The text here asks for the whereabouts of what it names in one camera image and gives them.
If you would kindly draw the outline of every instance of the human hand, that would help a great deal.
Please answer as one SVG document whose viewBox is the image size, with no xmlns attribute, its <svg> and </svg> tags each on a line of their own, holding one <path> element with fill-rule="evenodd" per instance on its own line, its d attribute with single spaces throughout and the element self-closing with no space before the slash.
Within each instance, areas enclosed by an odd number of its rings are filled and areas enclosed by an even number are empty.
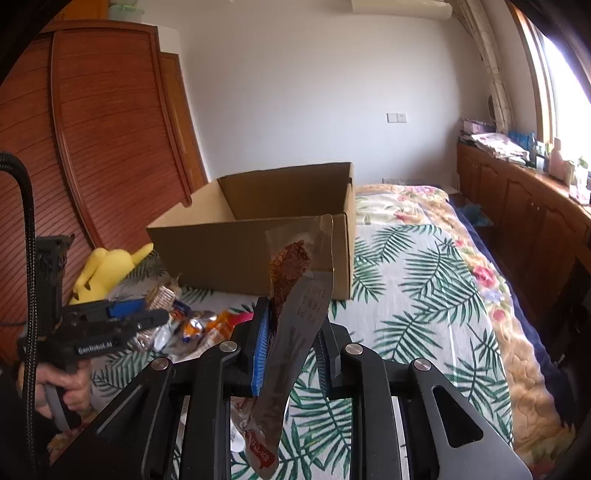
<svg viewBox="0 0 591 480">
<path fill-rule="evenodd" d="M 51 410 L 45 397 L 45 384 L 63 387 L 64 403 L 72 411 L 83 411 L 90 407 L 90 360 L 80 360 L 78 371 L 75 374 L 67 374 L 50 364 L 37 365 L 37 377 L 35 379 L 35 408 L 44 417 L 52 417 Z M 24 365 L 18 370 L 18 386 L 22 391 L 24 377 Z"/>
</svg>

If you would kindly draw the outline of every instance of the floral blanket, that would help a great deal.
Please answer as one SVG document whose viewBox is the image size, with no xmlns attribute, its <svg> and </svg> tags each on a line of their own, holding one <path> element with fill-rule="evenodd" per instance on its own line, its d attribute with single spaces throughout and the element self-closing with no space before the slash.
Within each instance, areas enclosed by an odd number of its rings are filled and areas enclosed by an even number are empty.
<svg viewBox="0 0 591 480">
<path fill-rule="evenodd" d="M 474 249 L 446 200 L 444 192 L 431 187 L 360 188 L 353 298 L 333 301 L 329 315 L 349 329 L 353 340 L 384 358 L 432 360 L 535 468 L 551 462 L 552 452 L 568 445 L 574 432 L 560 426 L 531 345 L 512 315 L 505 280 Z M 152 254 L 111 298 L 145 295 L 164 274 Z M 256 298 L 184 288 L 182 301 L 195 310 L 239 312 L 251 311 Z M 95 359 L 93 405 L 102 408 L 153 357 L 152 352 L 127 352 Z M 404 450 L 395 399 L 393 405 Z M 322 396 L 311 354 L 291 393 L 275 478 L 346 476 L 350 409 L 349 401 Z M 235 452 L 233 480 L 255 477 L 243 453 Z"/>
</svg>

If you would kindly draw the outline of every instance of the cardboard box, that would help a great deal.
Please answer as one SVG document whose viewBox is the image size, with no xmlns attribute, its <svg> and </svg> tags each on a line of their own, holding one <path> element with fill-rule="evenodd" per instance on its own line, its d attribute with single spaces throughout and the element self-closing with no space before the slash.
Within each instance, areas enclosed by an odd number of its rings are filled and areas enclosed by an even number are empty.
<svg viewBox="0 0 591 480">
<path fill-rule="evenodd" d="M 265 232 L 298 218 L 333 216 L 333 298 L 350 297 L 355 245 L 351 163 L 259 170 L 219 178 L 148 226 L 171 275 L 195 288 L 269 295 Z"/>
</svg>

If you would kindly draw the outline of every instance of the stuffed animal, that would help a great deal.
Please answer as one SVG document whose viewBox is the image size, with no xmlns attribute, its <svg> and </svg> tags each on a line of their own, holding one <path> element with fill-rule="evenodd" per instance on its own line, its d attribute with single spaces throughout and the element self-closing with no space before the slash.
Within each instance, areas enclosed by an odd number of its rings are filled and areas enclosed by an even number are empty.
<svg viewBox="0 0 591 480">
<path fill-rule="evenodd" d="M 74 283 L 70 305 L 107 298 L 110 290 L 123 280 L 148 254 L 154 244 L 144 245 L 136 253 L 125 250 L 95 249 Z"/>
</svg>

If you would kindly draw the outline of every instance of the wooden window frame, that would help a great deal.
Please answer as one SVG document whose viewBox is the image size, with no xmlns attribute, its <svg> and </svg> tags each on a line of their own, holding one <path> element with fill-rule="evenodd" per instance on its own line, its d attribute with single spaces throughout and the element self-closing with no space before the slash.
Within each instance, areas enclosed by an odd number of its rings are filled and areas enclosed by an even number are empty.
<svg viewBox="0 0 591 480">
<path fill-rule="evenodd" d="M 554 90 L 540 33 L 521 10 L 509 0 L 506 0 L 506 3 L 517 26 L 530 68 L 531 82 L 534 88 L 537 139 L 544 143 L 554 142 L 556 135 Z"/>
</svg>

